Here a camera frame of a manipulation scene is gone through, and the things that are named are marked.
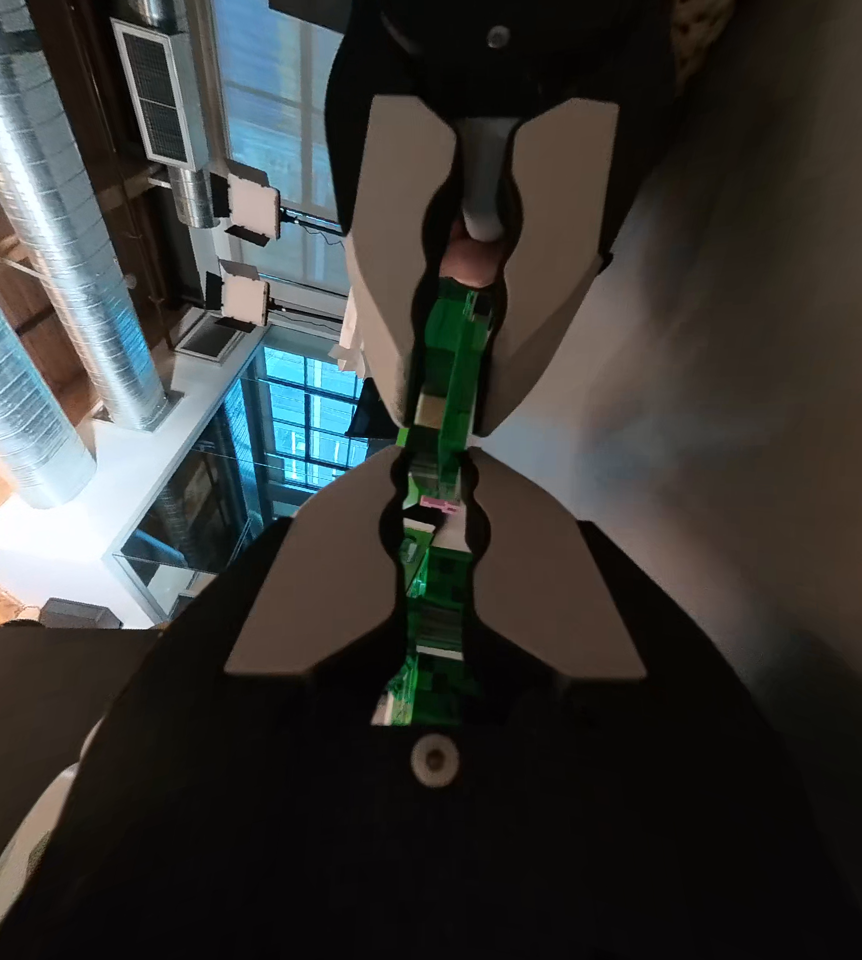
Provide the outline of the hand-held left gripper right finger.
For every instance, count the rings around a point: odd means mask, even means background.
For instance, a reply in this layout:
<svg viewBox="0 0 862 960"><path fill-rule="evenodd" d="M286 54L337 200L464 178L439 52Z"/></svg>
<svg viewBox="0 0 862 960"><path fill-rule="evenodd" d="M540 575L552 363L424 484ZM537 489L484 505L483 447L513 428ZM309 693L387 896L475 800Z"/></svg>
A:
<svg viewBox="0 0 862 960"><path fill-rule="evenodd" d="M647 670L581 535L544 487L469 450L487 526L474 575L479 620L572 681L639 682Z"/></svg>

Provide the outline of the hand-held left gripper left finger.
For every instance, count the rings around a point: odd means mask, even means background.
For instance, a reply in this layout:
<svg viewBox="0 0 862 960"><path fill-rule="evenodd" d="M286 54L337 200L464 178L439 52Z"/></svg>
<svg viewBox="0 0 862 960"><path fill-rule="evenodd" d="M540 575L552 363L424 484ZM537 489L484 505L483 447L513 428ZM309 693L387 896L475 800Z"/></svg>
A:
<svg viewBox="0 0 862 960"><path fill-rule="evenodd" d="M309 675L383 626L403 572L404 450L383 448L291 519L225 663L234 677Z"/></svg>

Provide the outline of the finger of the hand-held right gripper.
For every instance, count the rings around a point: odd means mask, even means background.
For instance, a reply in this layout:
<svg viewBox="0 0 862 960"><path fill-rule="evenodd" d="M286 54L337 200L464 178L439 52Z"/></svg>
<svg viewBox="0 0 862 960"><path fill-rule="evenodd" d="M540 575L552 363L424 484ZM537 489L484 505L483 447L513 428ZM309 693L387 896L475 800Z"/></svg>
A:
<svg viewBox="0 0 862 960"><path fill-rule="evenodd" d="M492 434L543 376L601 267L618 117L616 103L572 98L514 133L509 176L521 226L504 267L506 309L479 403L481 437Z"/></svg>
<svg viewBox="0 0 862 960"><path fill-rule="evenodd" d="M423 334L460 198L455 129L419 97L380 94L370 108L345 239L356 343L400 427L414 423Z"/></svg>

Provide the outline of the green lego panel assembly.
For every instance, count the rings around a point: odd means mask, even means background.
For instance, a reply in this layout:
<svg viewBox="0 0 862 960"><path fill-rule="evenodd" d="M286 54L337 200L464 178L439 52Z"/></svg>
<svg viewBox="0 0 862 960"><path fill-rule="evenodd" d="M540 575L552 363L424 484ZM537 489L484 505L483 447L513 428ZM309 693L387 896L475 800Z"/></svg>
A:
<svg viewBox="0 0 862 960"><path fill-rule="evenodd" d="M413 422L399 430L420 498L458 501L492 328L491 297L442 278L424 329L424 367Z"/></svg>

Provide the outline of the green lego box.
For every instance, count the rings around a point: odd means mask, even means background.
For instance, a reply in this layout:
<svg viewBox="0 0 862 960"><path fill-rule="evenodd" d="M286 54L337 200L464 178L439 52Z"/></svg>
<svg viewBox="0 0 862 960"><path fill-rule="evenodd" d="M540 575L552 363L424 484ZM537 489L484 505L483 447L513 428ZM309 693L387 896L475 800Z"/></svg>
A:
<svg viewBox="0 0 862 960"><path fill-rule="evenodd" d="M459 726L480 685L463 659L470 554L434 545L437 528L404 518L399 558L407 610L405 659L376 710L381 726Z"/></svg>

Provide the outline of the person's right hand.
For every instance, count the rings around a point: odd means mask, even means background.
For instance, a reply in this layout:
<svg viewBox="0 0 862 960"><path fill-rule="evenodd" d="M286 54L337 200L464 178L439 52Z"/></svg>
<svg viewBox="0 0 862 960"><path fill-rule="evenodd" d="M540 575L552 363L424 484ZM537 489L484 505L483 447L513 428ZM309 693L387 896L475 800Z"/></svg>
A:
<svg viewBox="0 0 862 960"><path fill-rule="evenodd" d="M501 272L504 241L479 241L467 234L461 223L457 222L454 226L456 229L452 231L441 258L439 277L474 290L493 285Z"/></svg>

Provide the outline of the studio light panel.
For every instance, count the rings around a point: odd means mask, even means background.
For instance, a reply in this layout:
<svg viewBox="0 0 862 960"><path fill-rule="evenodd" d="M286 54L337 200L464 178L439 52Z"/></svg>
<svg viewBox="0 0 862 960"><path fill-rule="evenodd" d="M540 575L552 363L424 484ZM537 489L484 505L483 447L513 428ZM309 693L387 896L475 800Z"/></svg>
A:
<svg viewBox="0 0 862 960"><path fill-rule="evenodd" d="M280 239L280 192L265 171L230 160L226 174L209 174L209 187L212 215L229 235L259 248Z"/></svg>
<svg viewBox="0 0 862 960"><path fill-rule="evenodd" d="M206 276L207 309L223 322L263 328L270 302L269 282L251 265L220 259L219 271Z"/></svg>

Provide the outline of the glass partition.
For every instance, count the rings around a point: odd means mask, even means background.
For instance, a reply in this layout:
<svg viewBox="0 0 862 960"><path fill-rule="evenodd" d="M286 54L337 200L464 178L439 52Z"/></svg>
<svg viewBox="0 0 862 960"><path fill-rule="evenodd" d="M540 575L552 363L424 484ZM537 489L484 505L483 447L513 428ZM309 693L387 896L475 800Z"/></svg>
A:
<svg viewBox="0 0 862 960"><path fill-rule="evenodd" d="M311 495L306 372L304 357L259 348L117 552L155 622Z"/></svg>

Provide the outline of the large bright window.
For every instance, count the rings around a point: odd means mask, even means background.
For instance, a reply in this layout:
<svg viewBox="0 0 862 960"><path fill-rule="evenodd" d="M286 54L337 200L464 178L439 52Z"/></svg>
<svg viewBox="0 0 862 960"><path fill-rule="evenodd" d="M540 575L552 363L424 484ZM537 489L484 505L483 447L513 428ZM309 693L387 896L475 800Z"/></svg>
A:
<svg viewBox="0 0 862 960"><path fill-rule="evenodd" d="M268 2L212 12L231 159L264 171L284 208L337 222L324 100L340 35Z"/></svg>

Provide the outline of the paned window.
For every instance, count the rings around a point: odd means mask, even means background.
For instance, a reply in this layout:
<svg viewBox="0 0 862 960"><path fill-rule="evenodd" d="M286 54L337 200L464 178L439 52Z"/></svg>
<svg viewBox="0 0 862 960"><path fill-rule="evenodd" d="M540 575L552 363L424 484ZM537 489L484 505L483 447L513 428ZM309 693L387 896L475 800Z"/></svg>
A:
<svg viewBox="0 0 862 960"><path fill-rule="evenodd" d="M263 360L285 482L316 491L365 462L367 440L348 435L362 379L332 362L273 347L264 348Z"/></svg>

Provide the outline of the small air vent grille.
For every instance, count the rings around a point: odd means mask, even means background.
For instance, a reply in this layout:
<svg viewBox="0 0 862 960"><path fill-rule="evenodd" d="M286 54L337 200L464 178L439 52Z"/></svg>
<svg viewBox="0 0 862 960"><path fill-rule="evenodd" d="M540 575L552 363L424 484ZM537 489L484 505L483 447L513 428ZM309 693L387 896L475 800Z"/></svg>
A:
<svg viewBox="0 0 862 960"><path fill-rule="evenodd" d="M180 322L173 352L177 357L221 366L245 336L245 331L224 324L215 314L193 308Z"/></svg>

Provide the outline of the black square box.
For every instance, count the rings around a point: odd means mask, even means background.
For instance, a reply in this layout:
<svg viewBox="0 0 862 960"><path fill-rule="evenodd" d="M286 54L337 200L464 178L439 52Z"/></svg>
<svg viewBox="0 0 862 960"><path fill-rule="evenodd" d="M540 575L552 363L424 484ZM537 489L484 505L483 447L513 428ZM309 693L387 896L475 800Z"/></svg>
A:
<svg viewBox="0 0 862 960"><path fill-rule="evenodd" d="M49 629L120 630L123 621L107 606L51 597L40 607L38 623Z"/></svg>

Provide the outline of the large air vent unit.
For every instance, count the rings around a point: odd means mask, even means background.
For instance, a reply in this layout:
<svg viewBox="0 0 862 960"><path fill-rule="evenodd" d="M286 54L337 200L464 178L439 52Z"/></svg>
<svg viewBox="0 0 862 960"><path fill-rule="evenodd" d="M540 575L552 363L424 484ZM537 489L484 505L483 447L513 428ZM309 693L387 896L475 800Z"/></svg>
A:
<svg viewBox="0 0 862 960"><path fill-rule="evenodd" d="M147 158L203 170L210 151L190 36L111 23Z"/></svg>

